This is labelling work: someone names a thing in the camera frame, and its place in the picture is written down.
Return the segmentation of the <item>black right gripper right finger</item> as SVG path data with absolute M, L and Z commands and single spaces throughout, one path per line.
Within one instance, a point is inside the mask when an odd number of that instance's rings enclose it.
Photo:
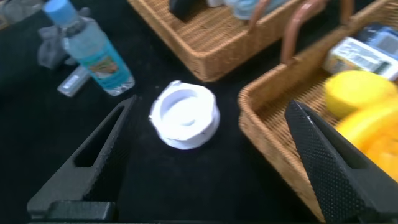
M 397 182 L 307 105 L 285 120 L 327 223 L 397 223 Z

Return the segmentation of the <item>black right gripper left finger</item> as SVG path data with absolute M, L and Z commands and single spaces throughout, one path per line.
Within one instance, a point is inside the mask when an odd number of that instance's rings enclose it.
M 61 201 L 110 202 L 118 194 L 130 153 L 123 146 L 134 95 L 119 104 L 28 201 L 31 218 L 45 215 Z

